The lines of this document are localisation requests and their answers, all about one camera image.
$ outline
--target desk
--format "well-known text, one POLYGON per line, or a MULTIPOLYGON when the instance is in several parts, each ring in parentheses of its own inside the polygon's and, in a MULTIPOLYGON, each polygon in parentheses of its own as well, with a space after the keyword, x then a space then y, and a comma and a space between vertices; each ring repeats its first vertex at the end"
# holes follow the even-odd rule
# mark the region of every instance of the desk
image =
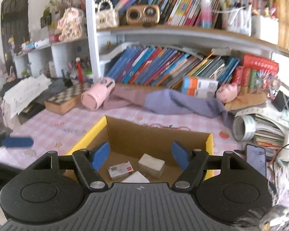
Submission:
POLYGON ((171 127, 182 130, 207 132, 213 134, 214 154, 223 155, 226 150, 242 149, 243 144, 234 140, 230 129, 223 125, 222 117, 205 118, 195 114, 190 115, 157 115, 135 107, 125 107, 94 112, 83 108, 74 108, 65 115, 57 115, 43 110, 18 129, 11 136, 31 136, 34 140, 32 148, 0 148, 0 162, 18 168, 26 168, 47 151, 56 150, 59 155, 65 155, 78 140, 102 116, 112 116, 137 124, 147 124, 156 127, 171 127))

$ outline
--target smartphone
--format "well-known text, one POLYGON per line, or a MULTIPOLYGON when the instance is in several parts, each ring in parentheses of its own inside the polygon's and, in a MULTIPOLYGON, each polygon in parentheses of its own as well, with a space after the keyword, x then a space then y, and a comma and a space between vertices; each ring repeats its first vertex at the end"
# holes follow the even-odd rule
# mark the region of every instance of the smartphone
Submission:
POLYGON ((246 162, 264 177, 267 177, 265 149, 258 146, 246 145, 246 162))

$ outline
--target paper sheet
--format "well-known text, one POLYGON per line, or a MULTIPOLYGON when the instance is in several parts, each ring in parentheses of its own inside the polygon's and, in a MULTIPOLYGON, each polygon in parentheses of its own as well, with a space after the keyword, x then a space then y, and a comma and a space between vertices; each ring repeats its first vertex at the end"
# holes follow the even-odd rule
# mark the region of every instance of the paper sheet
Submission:
POLYGON ((8 90, 3 99, 11 107, 11 118, 19 114, 31 101, 48 89, 50 84, 51 80, 42 74, 38 78, 24 79, 8 90))

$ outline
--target gold radio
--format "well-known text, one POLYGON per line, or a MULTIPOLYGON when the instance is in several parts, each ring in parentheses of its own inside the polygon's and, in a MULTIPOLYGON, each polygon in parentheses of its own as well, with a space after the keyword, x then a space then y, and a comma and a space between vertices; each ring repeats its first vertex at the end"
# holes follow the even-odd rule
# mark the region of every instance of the gold radio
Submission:
POLYGON ((136 5, 129 7, 126 12, 128 24, 156 24, 160 20, 158 5, 136 5))

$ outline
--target wooden box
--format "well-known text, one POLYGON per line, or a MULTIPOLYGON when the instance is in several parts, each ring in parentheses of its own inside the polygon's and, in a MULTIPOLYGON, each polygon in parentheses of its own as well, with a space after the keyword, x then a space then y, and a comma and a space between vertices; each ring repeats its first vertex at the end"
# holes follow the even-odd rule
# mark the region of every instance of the wooden box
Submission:
POLYGON ((81 94, 88 90, 91 84, 88 82, 75 84, 45 101, 48 111, 64 115, 81 101, 81 94))

